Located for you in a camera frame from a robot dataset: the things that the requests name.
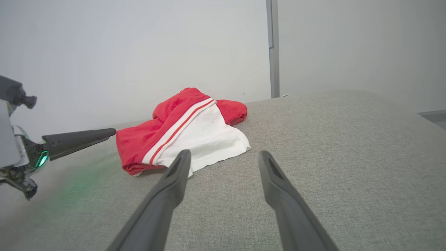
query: red fabric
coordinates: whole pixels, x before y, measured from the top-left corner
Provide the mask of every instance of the red fabric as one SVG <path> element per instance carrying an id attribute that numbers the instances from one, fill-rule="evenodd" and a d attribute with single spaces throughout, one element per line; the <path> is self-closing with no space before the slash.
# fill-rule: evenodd
<path id="1" fill-rule="evenodd" d="M 152 120 L 117 131 L 116 146 L 122 168 L 130 175 L 143 170 L 161 168 L 162 166 L 143 164 L 145 154 L 191 106 L 209 98 L 196 88 L 186 88 L 160 103 L 153 111 Z M 240 102 L 218 100 L 217 106 L 228 125 L 240 123 L 248 113 L 246 106 Z"/>

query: white stripe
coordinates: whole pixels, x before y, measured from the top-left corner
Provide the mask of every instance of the white stripe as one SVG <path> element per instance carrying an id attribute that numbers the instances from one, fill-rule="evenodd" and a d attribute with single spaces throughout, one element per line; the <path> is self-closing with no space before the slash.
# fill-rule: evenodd
<path id="1" fill-rule="evenodd" d="M 164 143 L 166 143 L 166 141 L 172 136 L 172 134 L 176 131 L 176 129 L 178 129 L 178 127 L 184 122 L 186 121 L 186 119 L 195 111 L 195 109 L 197 109 L 198 107 L 206 104 L 207 102 L 211 101 L 211 98 L 208 98 L 206 100 L 203 100 L 201 102 L 198 102 L 196 104 L 194 104 L 193 106 L 191 106 L 184 114 L 183 116 L 181 116 L 180 119 L 178 119 L 177 122 L 175 122 L 175 124 L 173 124 L 168 130 L 167 132 L 161 137 L 160 140 L 158 140 L 158 142 L 144 155 L 144 158 L 142 159 L 142 163 L 144 164 L 149 164 L 150 163 L 150 159 L 152 158 L 152 156 L 155 154 L 155 152 L 158 150 L 158 148 L 160 148 Z M 189 119 L 188 122 L 186 122 L 186 124 L 183 125 L 183 127 L 177 132 L 177 134 L 175 134 L 175 136 L 170 140 L 169 143 L 165 144 L 163 146 L 163 148 L 158 152 L 158 154 L 155 156 L 155 158 L 153 159 L 152 165 L 156 165 L 157 164 L 157 160 L 159 158 L 159 156 L 161 156 L 162 152 L 170 145 L 172 144 L 175 139 L 178 137 L 178 135 L 181 134 L 181 132 L 184 130 L 184 128 L 187 127 L 188 124 L 190 124 L 190 122 L 194 119 L 194 117 L 196 117 L 201 111 L 203 111 L 204 109 L 208 108 L 209 106 L 213 105 L 215 102 L 217 101 L 213 101 L 211 103 L 209 103 L 208 105 L 206 105 L 205 107 L 202 107 L 200 110 L 196 111 L 192 117 Z"/>

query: red stripe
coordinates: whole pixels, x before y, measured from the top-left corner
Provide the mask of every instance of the red stripe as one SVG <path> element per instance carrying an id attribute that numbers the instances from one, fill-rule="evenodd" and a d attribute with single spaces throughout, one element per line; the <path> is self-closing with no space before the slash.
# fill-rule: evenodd
<path id="1" fill-rule="evenodd" d="M 166 143 L 164 143 L 164 144 L 162 144 L 159 148 L 158 148 L 158 150 L 155 152 L 155 154 L 152 156 L 152 158 L 150 159 L 150 164 L 151 165 L 153 165 L 152 164 L 152 162 L 153 162 L 153 159 L 155 159 L 155 156 L 161 151 L 161 148 L 163 148 L 163 146 L 165 146 L 167 143 L 169 143 L 169 141 L 171 141 L 172 140 L 172 138 L 175 136 L 175 134 L 177 134 L 177 132 L 184 126 L 184 124 L 186 124 L 186 122 L 188 122 L 189 121 L 189 119 L 198 111 L 198 110 L 200 110 L 201 108 L 203 108 L 203 107 L 205 107 L 205 106 L 207 106 L 208 104 L 210 104 L 210 103 L 212 103 L 214 100 L 211 100 L 211 101 L 209 101 L 209 102 L 207 102 L 206 104 L 204 104 L 204 105 L 202 105 L 202 106 L 200 106 L 200 107 L 198 107 L 198 108 L 196 108 L 190 115 L 189 115 L 189 117 L 187 117 L 187 119 L 173 132 L 173 134 L 170 136 L 170 138 L 166 141 Z"/>

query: green led indicator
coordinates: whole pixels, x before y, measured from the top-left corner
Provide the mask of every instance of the green led indicator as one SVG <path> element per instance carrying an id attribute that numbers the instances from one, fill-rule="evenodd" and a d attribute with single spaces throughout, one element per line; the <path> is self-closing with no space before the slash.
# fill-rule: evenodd
<path id="1" fill-rule="evenodd" d="M 41 166 L 45 163 L 45 161 L 46 161 L 47 158 L 48 158 L 48 151 L 43 151 L 43 152 L 40 154 L 39 160 L 37 161 L 37 166 L 36 166 L 36 168 L 41 167 Z"/>

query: striped trim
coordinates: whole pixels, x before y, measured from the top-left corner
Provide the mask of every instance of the striped trim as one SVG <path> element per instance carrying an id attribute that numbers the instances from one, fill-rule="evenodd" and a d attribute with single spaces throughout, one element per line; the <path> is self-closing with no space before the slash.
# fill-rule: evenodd
<path id="1" fill-rule="evenodd" d="M 175 122 L 161 139 L 145 154 L 142 163 L 156 165 L 161 153 L 178 137 L 187 125 L 201 111 L 213 105 L 216 101 L 208 98 L 191 106 L 181 118 Z"/>

